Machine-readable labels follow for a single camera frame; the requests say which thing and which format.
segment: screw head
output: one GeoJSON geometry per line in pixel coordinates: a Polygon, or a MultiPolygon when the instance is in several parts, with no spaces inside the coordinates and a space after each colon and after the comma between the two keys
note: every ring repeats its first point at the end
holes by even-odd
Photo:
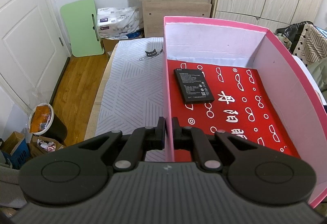
{"type": "Polygon", "coordinates": [[[204,163],[204,166],[206,166],[208,169],[218,169],[221,166],[221,163],[217,160],[207,160],[204,163]]]}
{"type": "Polygon", "coordinates": [[[128,160],[119,160],[115,163],[116,168],[118,169],[127,169],[132,164],[128,160]]]}

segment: trash can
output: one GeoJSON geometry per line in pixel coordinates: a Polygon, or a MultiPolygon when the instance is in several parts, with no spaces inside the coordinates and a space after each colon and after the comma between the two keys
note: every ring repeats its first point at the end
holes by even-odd
{"type": "MultiPolygon", "coordinates": [[[[45,106],[45,105],[47,105],[49,107],[49,109],[51,110],[51,118],[47,122],[47,124],[45,125],[45,128],[42,131],[35,132],[33,134],[34,135],[42,135],[42,136],[45,136],[48,138],[55,139],[59,143],[63,143],[63,141],[66,139],[66,136],[67,136],[67,128],[63,124],[63,122],[58,118],[58,116],[56,116],[56,114],[53,110],[53,107],[50,104],[41,103],[38,106],[45,106]]],[[[33,110],[33,112],[31,113],[31,115],[29,117],[29,127],[31,127],[32,117],[33,117],[37,107],[35,107],[35,109],[33,110]]]]}

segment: black battery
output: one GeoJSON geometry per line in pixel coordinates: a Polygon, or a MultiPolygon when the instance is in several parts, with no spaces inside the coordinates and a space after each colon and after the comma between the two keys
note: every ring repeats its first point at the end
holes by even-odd
{"type": "Polygon", "coordinates": [[[184,104],[209,103],[215,100],[210,88],[198,69],[174,69],[184,104]]]}

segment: pink item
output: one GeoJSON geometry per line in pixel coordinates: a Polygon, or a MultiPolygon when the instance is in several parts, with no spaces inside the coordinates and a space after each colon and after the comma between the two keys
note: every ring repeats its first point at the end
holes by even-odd
{"type": "Polygon", "coordinates": [[[266,28],[199,17],[164,17],[164,116],[167,160],[174,160],[167,60],[252,68],[301,158],[316,171],[309,200],[327,195],[327,115],[305,73],[266,28]]]}

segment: red cloth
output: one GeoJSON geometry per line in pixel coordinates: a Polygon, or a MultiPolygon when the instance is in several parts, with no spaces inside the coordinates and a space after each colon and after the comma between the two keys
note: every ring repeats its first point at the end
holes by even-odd
{"type": "MultiPolygon", "coordinates": [[[[300,157],[272,106],[257,70],[168,60],[172,117],[180,126],[195,126],[205,134],[223,129],[252,142],[300,157]],[[212,103],[184,105],[174,69],[200,69],[215,98],[212,103]]],[[[179,152],[179,161],[184,160],[179,152]]]]}

